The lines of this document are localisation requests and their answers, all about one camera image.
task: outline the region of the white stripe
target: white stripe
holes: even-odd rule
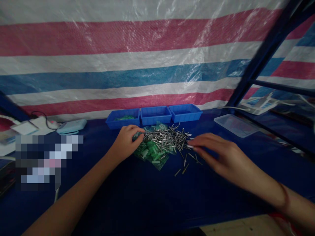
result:
[[[280,9],[286,3],[287,0],[6,0],[0,2],[0,24],[209,19],[256,8]]]
[[[295,86],[300,89],[315,89],[314,80],[303,80],[303,79],[293,79],[293,78],[284,78],[276,76],[259,76],[257,80],[277,83],[288,86]]]
[[[315,63],[315,47],[296,46],[284,61],[298,61]]]
[[[274,57],[285,57],[296,40],[286,40]],[[104,72],[251,59],[261,42],[211,47],[71,56],[0,57],[0,75],[67,72]]]
[[[108,89],[67,89],[41,93],[8,95],[19,106],[62,103],[68,101],[131,98],[159,94],[210,93],[218,89],[235,89],[240,78],[223,78],[219,81],[167,83],[139,87]]]
[[[290,39],[283,41],[283,43],[280,45],[280,47],[277,49],[277,51],[272,57],[273,58],[286,57],[299,41],[300,39]]]
[[[217,108],[217,107],[223,107],[227,104],[227,101],[212,101],[205,103],[203,105],[197,105],[197,107],[201,110],[207,110],[207,109],[212,109],[212,108]],[[62,115],[55,115],[55,116],[49,116],[49,120],[54,120],[57,122],[65,122],[65,121],[72,121],[72,120],[78,120],[78,119],[87,119],[87,120],[92,120],[92,119],[103,119],[107,118],[109,114],[113,110],[104,110],[104,111],[91,111],[91,112],[86,112],[86,113],[78,113],[78,114],[62,114]]]

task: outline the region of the light blue device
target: light blue device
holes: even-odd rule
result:
[[[60,135],[77,134],[86,125],[86,119],[63,123],[56,131]]]

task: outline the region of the forearm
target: forearm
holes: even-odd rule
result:
[[[264,187],[253,193],[280,210],[309,233],[314,233],[315,204],[270,176],[264,178]]]
[[[107,153],[23,235],[70,235],[94,194],[119,163]]]

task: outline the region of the plastic sheet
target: plastic sheet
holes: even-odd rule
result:
[[[223,106],[286,3],[4,1],[0,90],[56,121]],[[291,48],[285,41],[278,56]]]

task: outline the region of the red stripe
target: red stripe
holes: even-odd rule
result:
[[[12,121],[9,121],[9,120],[4,119],[4,118],[0,118],[0,132],[10,129],[10,126],[12,126],[12,125],[14,125],[14,123]]]
[[[258,89],[259,88],[250,88],[248,92],[245,94],[245,96],[243,97],[243,99],[251,98],[257,92]]]
[[[280,12],[258,8],[216,19],[0,26],[0,56],[160,51],[263,41]]]
[[[315,63],[283,61],[271,76],[294,79],[315,79]]]
[[[300,26],[298,26],[295,30],[293,30],[289,35],[286,37],[286,39],[299,39],[302,38],[308,29],[312,26],[312,24],[315,21],[315,15],[312,15],[310,18],[308,18],[306,21],[304,21]]]
[[[233,89],[223,88],[212,93],[163,94],[133,98],[69,101],[63,103],[23,106],[22,109],[29,114],[32,111],[39,110],[44,112],[47,116],[51,116],[60,114],[85,113],[99,110],[132,109],[189,103],[203,105],[207,102],[215,100],[228,101],[233,91]]]

